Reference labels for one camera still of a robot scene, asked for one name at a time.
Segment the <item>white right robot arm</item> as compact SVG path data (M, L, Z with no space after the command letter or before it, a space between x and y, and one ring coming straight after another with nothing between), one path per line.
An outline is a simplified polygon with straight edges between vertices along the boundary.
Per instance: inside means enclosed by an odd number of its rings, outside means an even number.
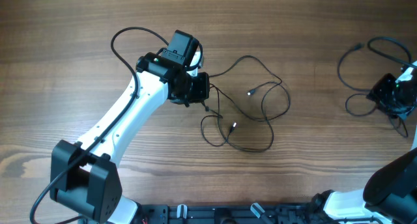
M416 110L414 72L410 68L399 77L386 74L371 89L357 89L403 137L408 136L404 120ZM376 171L364 189L316 194L309 212L319 223L415 223L416 147Z

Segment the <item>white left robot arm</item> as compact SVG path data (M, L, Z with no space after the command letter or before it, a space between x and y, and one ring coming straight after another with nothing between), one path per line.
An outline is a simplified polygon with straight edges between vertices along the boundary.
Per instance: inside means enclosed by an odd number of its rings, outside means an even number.
M61 140L51 154L50 184L43 192L87 223L139 223L141 205L122 195L121 159L142 125L166 100L185 105L209 97L209 76L199 72L203 47L175 31L157 53L140 57L129 87L75 143Z

